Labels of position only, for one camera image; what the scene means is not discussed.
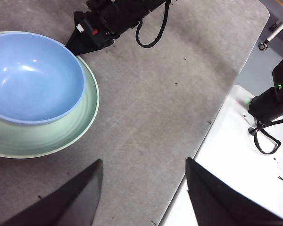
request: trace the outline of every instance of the green plate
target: green plate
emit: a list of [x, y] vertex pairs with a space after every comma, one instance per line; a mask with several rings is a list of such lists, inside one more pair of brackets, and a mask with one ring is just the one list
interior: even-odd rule
[[68, 115], [45, 125], [13, 124], [0, 119], [1, 157], [34, 158], [60, 151], [77, 141], [92, 125], [100, 103], [99, 88], [88, 65], [79, 56], [78, 59], [86, 78], [81, 102]]

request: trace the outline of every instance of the gray table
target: gray table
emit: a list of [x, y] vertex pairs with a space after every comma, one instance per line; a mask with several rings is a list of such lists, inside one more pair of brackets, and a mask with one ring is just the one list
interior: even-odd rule
[[[0, 31], [40, 33], [65, 43], [85, 0], [0, 0]], [[160, 7], [144, 19], [155, 38]], [[173, 0], [161, 41], [143, 49], [135, 29], [86, 54], [100, 89], [89, 131], [58, 153], [0, 158], [0, 222], [46, 196], [97, 158], [104, 161], [94, 226], [158, 224], [247, 60], [269, 13], [256, 0]]]

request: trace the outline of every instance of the white surface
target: white surface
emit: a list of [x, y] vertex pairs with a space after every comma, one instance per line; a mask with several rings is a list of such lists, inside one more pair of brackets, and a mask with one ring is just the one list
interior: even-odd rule
[[[283, 218], [283, 181], [278, 179], [283, 178], [283, 124], [266, 129], [282, 146], [273, 155], [261, 154], [248, 133], [248, 127], [254, 126], [246, 107], [252, 97], [244, 88], [233, 87], [195, 160], [237, 192]], [[273, 147], [265, 137], [258, 139], [263, 150]], [[197, 225], [187, 190], [184, 179], [163, 226]]]

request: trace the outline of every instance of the blue bowl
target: blue bowl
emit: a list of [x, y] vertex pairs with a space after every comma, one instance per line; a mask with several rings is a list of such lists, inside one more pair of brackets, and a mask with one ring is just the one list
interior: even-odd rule
[[26, 32], [0, 35], [0, 118], [57, 120], [75, 108], [84, 85], [79, 61], [61, 43]]

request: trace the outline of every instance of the cable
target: cable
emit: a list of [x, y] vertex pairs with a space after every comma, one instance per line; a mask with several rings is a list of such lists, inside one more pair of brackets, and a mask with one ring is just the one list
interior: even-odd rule
[[[274, 138], [273, 136], [271, 136], [269, 133], [267, 133], [264, 129], [267, 128], [267, 127], [270, 127], [270, 126], [274, 126], [274, 125], [277, 125], [277, 124], [281, 124], [283, 123], [283, 119], [281, 120], [277, 120], [277, 121], [273, 121], [273, 122], [267, 122], [267, 123], [264, 123], [264, 124], [261, 124], [261, 123], [257, 123], [257, 127], [253, 130], [250, 131], [250, 134], [254, 134], [254, 142], [255, 142], [255, 145], [257, 147], [257, 149], [262, 153], [262, 154], [274, 154], [278, 149], [279, 147], [281, 146], [281, 142], [279, 140], [277, 140], [276, 138]], [[272, 139], [273, 141], [275, 141], [277, 143], [277, 146], [276, 148], [269, 152], [269, 153], [266, 153], [264, 152], [260, 145], [259, 145], [259, 142], [258, 142], [258, 137], [257, 137], [257, 134], [258, 132], [261, 131], [265, 136], [267, 136], [268, 138]]]
[[170, 4], [171, 4], [171, 0], [166, 0], [164, 20], [162, 22], [161, 28], [159, 30], [159, 33], [158, 33], [156, 39], [153, 42], [151, 42], [150, 44], [148, 44], [148, 45], [142, 44], [141, 41], [139, 40], [139, 33], [140, 33], [140, 29], [142, 28], [142, 19], [140, 19], [140, 23], [139, 23], [139, 25], [137, 26], [137, 29], [136, 29], [135, 38], [136, 38], [137, 43], [141, 47], [143, 47], [143, 48], [151, 48], [151, 47], [155, 46], [156, 43], [158, 43], [158, 41], [160, 40], [160, 38], [161, 38], [161, 36], [162, 36], [162, 34], [164, 32], [164, 29], [166, 27], [166, 22], [168, 21], [168, 12], [169, 12]]

